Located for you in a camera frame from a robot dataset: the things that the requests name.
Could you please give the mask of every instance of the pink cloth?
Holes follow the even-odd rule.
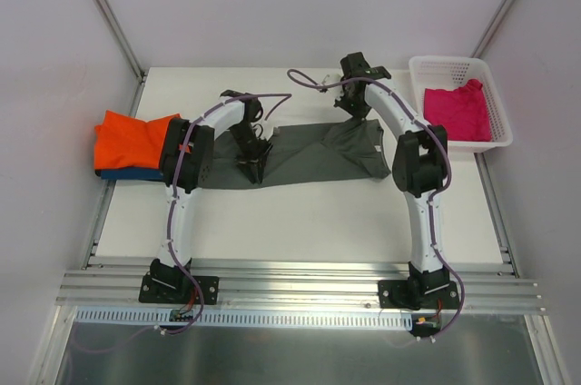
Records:
[[[432,124],[444,125],[449,140],[489,142],[492,139],[487,101],[478,79],[470,79],[452,92],[427,88],[424,116]]]

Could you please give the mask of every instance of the metal frame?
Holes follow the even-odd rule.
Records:
[[[123,56],[139,82],[130,115],[135,115],[143,92],[146,72],[107,0],[94,0]],[[498,28],[516,0],[502,0],[473,56],[486,52]],[[546,383],[570,383],[554,343],[547,309],[535,281],[518,278],[513,248],[498,209],[497,197],[482,154],[476,155],[481,181],[503,256],[499,265],[459,265],[467,291],[466,312],[476,314],[525,315],[537,363]],[[73,325],[77,305],[105,305],[122,308],[151,308],[141,305],[137,294],[141,278],[151,260],[97,258],[96,246],[113,196],[114,183],[103,186],[94,218],[82,270],[68,271],[56,300],[57,312],[44,338],[34,383],[49,384],[57,379],[64,348]],[[220,304],[214,309],[233,311],[365,311],[380,313],[377,281],[407,276],[407,264],[397,263],[316,263],[240,262],[197,260],[196,274],[221,277]]]

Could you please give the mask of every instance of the gray cloth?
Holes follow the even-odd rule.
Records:
[[[389,175],[383,157],[383,129],[377,120],[282,126],[275,133],[261,184],[236,167],[238,146],[230,133],[214,145],[212,171],[203,188],[247,190],[291,183],[343,181]]]

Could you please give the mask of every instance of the gray floor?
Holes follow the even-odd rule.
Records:
[[[77,343],[91,349],[139,329],[77,326]],[[542,383],[524,320],[506,316],[462,316],[434,344],[405,332],[199,327],[176,337],[147,331],[104,355],[69,350],[59,384]]]

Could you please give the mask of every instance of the red cloth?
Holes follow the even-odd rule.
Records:
[[[424,116],[432,124],[444,125],[449,140],[489,142],[492,139],[487,101],[478,79],[470,79],[452,92],[427,88]]]
[[[173,117],[180,115],[145,122],[107,111],[103,124],[94,127],[94,169],[159,168],[163,141]]]

